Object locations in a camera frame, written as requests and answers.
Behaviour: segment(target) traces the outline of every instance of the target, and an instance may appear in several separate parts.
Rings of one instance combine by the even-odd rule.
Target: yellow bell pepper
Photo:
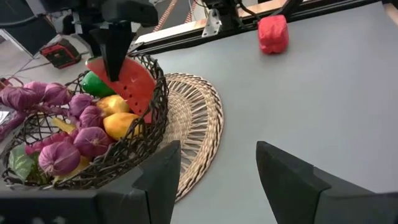
[[[79,165],[76,167],[76,169],[74,169],[72,172],[70,172],[69,174],[66,175],[57,175],[54,177],[53,183],[56,183],[58,181],[62,181],[68,178],[73,177],[74,175],[78,174],[80,171],[82,171],[83,169],[86,169],[86,167],[88,167],[90,164],[90,159],[84,156],[80,156],[80,163]]]
[[[105,131],[114,140],[120,140],[127,134],[130,124],[138,118],[138,115],[132,113],[114,113],[104,118]],[[138,135],[140,131],[142,131],[142,127],[137,125],[134,130],[134,135]]]
[[[102,98],[97,102],[96,105],[105,113],[105,116],[120,112],[127,113],[130,111],[129,105],[119,95],[111,95]]]
[[[55,126],[57,126],[59,129],[61,129],[62,131],[65,131],[68,134],[70,134],[74,129],[76,129],[75,125],[67,124],[59,118],[53,118],[52,123]]]

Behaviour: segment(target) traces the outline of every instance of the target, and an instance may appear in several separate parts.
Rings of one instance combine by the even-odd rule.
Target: red pepper
[[[262,18],[258,23],[259,46],[265,54],[282,53],[289,43],[286,18],[283,15]]]

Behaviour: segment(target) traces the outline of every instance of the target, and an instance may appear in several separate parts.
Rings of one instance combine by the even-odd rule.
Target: fruit basket
[[[141,116],[130,123],[126,134],[110,144],[104,154],[85,158],[84,161],[81,157],[78,167],[73,172],[63,175],[62,178],[54,177],[44,174],[37,163],[29,162],[27,155],[18,154],[17,151],[22,152],[22,146],[26,150],[27,146],[32,146],[54,133],[63,133],[64,129],[61,130],[52,122],[54,118],[63,121],[64,124],[70,123],[71,118],[59,113],[40,111],[30,113],[19,133],[1,154],[4,166],[2,178],[11,189],[98,189],[131,170],[155,152],[163,139],[167,125],[169,89],[156,60],[148,55],[136,55],[131,59],[146,67],[155,80],[155,88],[149,106]],[[81,73],[77,79],[65,84],[71,94],[85,93],[81,82],[86,74],[87,72]],[[58,108],[64,110],[65,107],[68,108],[65,105]],[[151,123],[144,121],[144,116],[147,114],[151,116]],[[26,167],[26,164],[30,170],[15,171],[21,169],[21,166]]]

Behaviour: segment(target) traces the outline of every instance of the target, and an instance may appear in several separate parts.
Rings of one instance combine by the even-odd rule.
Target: wicker trivet
[[[186,73],[167,74],[169,124],[163,147],[181,141],[181,173],[176,201],[184,197],[209,168],[223,132],[223,108],[214,87]]]

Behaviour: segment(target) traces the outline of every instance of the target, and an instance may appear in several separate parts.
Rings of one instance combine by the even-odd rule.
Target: toy green pepper
[[[87,93],[100,98],[116,94],[94,72],[88,72],[81,81],[81,87]]]

